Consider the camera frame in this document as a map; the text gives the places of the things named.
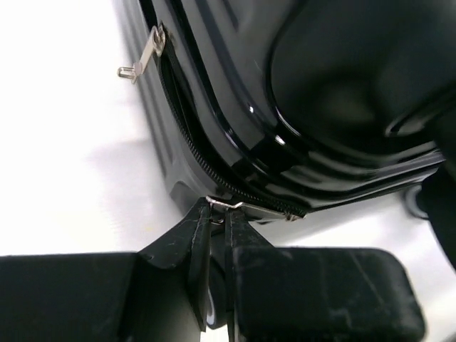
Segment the black space-print kids suitcase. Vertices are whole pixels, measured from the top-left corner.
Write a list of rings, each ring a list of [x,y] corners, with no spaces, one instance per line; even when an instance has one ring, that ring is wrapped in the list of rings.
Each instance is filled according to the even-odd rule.
[[[453,1],[117,1],[165,188],[290,219],[422,187],[455,261]]]

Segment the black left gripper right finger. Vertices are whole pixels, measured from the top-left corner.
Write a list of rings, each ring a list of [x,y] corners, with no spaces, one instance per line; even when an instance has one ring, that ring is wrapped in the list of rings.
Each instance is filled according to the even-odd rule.
[[[421,341],[403,265],[373,248],[275,247],[240,210],[225,223],[231,341]]]

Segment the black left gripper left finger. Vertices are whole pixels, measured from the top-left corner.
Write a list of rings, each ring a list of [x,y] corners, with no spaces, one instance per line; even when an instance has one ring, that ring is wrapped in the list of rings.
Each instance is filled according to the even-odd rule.
[[[198,341],[206,328],[210,208],[138,252],[1,258],[3,341]]]

